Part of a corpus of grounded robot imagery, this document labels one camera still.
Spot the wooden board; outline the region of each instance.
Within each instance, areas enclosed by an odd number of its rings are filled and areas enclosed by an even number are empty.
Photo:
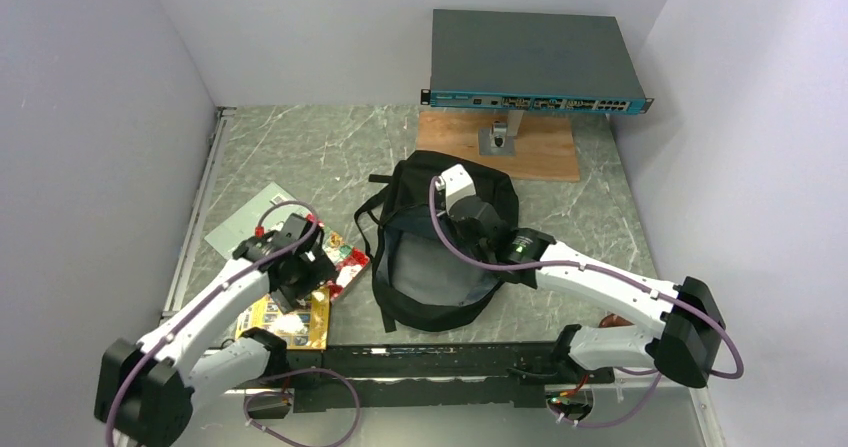
[[[506,114],[422,112],[416,148],[477,162],[516,179],[580,180],[567,118],[524,114],[515,138],[515,156],[480,155],[477,133],[496,120],[506,122]]]

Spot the marble countertop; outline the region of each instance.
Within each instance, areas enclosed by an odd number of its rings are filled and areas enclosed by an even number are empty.
[[[239,108],[203,235],[275,182],[312,204],[328,226],[362,248],[353,212],[381,187],[369,183],[368,175],[390,174],[415,149],[420,110],[415,105]],[[514,180],[520,224],[596,259],[655,276],[607,119],[576,114],[571,122],[582,180]],[[373,240],[375,226],[363,219],[365,235]],[[184,302],[211,282],[224,262],[202,242]],[[434,334],[398,324],[387,334],[370,283],[369,270],[333,305],[331,345],[554,340],[563,326],[597,325],[606,314],[566,294],[505,285],[466,327]]]

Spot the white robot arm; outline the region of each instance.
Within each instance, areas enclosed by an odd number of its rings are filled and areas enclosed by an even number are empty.
[[[451,245],[439,227],[434,200],[433,226],[455,255],[508,282],[577,295],[634,324],[614,329],[566,326],[555,355],[571,367],[585,371],[652,367],[693,388],[706,386],[711,374],[741,376],[741,370],[734,374],[712,370],[726,334],[721,313],[703,282],[687,277],[677,285],[643,277],[583,255],[542,232],[510,229],[490,204],[476,196],[474,182],[462,165],[433,181],[431,197],[439,193],[457,237],[476,258]],[[741,366],[738,352],[728,345]]]
[[[286,342],[258,328],[221,351],[203,354],[263,296],[270,295],[288,312],[335,280],[337,272],[322,241],[317,224],[292,214],[279,231],[257,232],[242,242],[218,276],[175,316],[136,344],[119,339],[106,350],[95,417],[141,445],[169,446],[194,411],[227,390],[291,370]]]

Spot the white wall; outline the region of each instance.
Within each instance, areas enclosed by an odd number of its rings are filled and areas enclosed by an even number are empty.
[[[614,15],[635,54],[665,0],[162,3],[215,102],[246,105],[417,103],[430,85],[434,8]]]
[[[710,382],[731,446],[848,444],[846,26],[848,0],[668,0],[657,102],[618,123],[659,272],[710,284],[747,361]]]
[[[158,0],[0,0],[3,445],[103,445],[104,349],[156,324],[214,127]]]

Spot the black backpack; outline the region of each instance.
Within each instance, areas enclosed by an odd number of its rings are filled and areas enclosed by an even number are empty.
[[[374,298],[383,314],[386,332],[395,321],[428,332],[441,332],[471,323],[503,284],[491,272],[471,266],[448,251],[433,230],[429,212],[430,180],[462,164],[474,181],[477,196],[492,204],[510,228],[518,224],[518,197],[508,175],[489,167],[438,152],[415,151],[398,162],[389,176],[372,175],[370,182],[387,184],[354,214],[371,259]],[[383,206],[380,218],[371,212]],[[377,251],[359,218],[367,213],[377,224]],[[454,245],[456,236],[442,221]]]

